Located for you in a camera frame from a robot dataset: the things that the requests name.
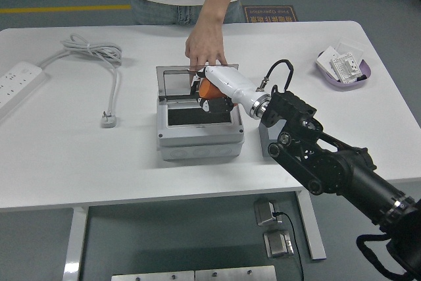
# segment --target white power cord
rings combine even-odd
[[[70,39],[66,39],[64,41],[61,41],[60,43],[63,44],[64,49],[48,57],[47,59],[44,59],[43,61],[38,63],[37,66],[43,69],[49,63],[61,57],[67,56],[71,53],[80,53],[88,56],[93,56],[104,61],[107,64],[107,66],[112,70],[113,81],[109,98],[109,106],[107,111],[103,112],[103,117],[101,119],[101,127],[113,128],[114,126],[116,126],[117,123],[117,119],[113,114],[112,106],[114,104],[114,95],[117,86],[117,67],[119,67],[122,63],[121,48],[118,45],[109,42],[89,43],[78,34],[71,34]]]

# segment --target yellow floor line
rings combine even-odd
[[[53,13],[57,11],[130,10],[130,5],[2,8],[0,13]]]

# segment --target table leg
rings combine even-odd
[[[313,260],[326,259],[322,236],[320,235],[316,215],[314,214],[314,209],[311,204],[310,193],[307,190],[302,190],[296,191],[295,194],[297,195],[311,258]]]
[[[84,250],[85,229],[88,207],[74,207],[72,228],[67,246],[66,265],[63,281],[78,281],[82,251]]]

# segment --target person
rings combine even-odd
[[[139,24],[194,24],[186,41],[190,67],[228,64],[223,23],[243,22],[240,0],[130,0]]]

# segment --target black cable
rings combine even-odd
[[[298,259],[300,262],[300,269],[301,269],[301,281],[304,281],[304,268],[303,268],[303,262],[301,261],[301,255],[300,255],[300,249],[298,248],[298,243],[297,243],[297,238],[295,237],[295,229],[294,229],[294,224],[292,223],[291,218],[289,217],[289,215],[287,213],[284,212],[273,212],[272,213],[274,217],[277,217],[278,215],[285,215],[289,222],[291,223],[291,227],[292,227],[292,234],[294,235],[294,242],[295,242],[295,247],[297,248],[297,254],[298,254]]]
[[[291,79],[292,79],[292,75],[294,73],[294,66],[292,66],[291,62],[287,59],[280,59],[278,60],[276,63],[274,63],[272,65],[272,67],[270,67],[268,74],[266,75],[266,78],[269,79],[270,74],[272,73],[272,71],[275,69],[275,67],[277,67],[279,64],[285,63],[288,66],[289,69],[289,74],[288,74],[288,79],[287,82],[285,83],[285,87],[284,87],[284,91],[287,91],[289,84],[291,83]]]
[[[411,281],[414,278],[409,273],[404,274],[396,274],[393,272],[388,271],[377,258],[376,254],[367,247],[365,242],[380,242],[389,240],[391,237],[388,234],[384,235],[361,235],[357,238],[357,247],[361,251],[361,253],[366,257],[366,259],[376,268],[378,272],[380,272],[386,278],[392,281]]]

